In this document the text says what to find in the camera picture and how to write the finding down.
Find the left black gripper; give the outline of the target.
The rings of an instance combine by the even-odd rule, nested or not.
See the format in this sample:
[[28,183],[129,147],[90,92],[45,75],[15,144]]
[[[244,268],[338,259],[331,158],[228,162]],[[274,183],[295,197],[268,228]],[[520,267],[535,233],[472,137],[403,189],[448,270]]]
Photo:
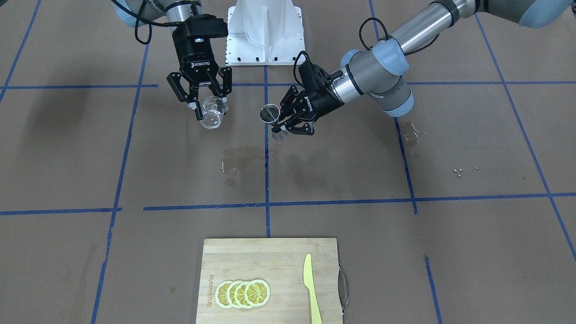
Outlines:
[[279,117],[271,123],[272,132],[279,135],[314,135],[314,122],[339,109],[344,103],[333,91],[333,75],[314,64],[304,50],[295,58],[293,76],[302,91],[296,86],[288,89],[280,101]]

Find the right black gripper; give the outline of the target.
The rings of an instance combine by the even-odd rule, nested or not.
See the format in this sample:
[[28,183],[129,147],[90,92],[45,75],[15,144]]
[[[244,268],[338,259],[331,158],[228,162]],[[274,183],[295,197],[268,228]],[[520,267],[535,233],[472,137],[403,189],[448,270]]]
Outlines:
[[[179,102],[187,103],[194,110],[198,121],[203,119],[198,101],[201,84],[217,90],[216,96],[224,108],[229,108],[227,96],[232,92],[232,68],[218,66],[210,43],[210,39],[227,35],[228,25],[224,19],[211,14],[190,16],[171,35],[180,66],[177,72],[169,73],[166,80]],[[190,94],[181,84],[182,77],[189,82]]]

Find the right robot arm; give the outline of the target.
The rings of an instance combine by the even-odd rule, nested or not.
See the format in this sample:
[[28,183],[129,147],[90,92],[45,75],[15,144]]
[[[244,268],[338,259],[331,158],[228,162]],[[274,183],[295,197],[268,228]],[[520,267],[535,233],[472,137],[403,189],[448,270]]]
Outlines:
[[136,38],[144,25],[170,29],[179,68],[167,76],[167,82],[205,128],[217,128],[228,112],[232,68],[216,63],[211,40],[228,36],[226,22],[205,13],[199,0],[115,0],[113,4]]

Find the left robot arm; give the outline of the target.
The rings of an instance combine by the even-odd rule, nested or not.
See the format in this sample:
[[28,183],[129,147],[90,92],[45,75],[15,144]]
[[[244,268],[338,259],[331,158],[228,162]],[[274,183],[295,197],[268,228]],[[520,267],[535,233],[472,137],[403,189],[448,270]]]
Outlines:
[[371,97],[387,115],[401,117],[415,102],[405,79],[407,57],[432,45],[459,20],[488,13],[537,29],[556,20],[570,4],[569,0],[434,0],[394,31],[383,29],[383,38],[373,46],[348,51],[333,73],[301,51],[305,60],[293,67],[301,80],[279,105],[263,106],[261,120],[276,134],[314,135],[315,122],[362,95]]

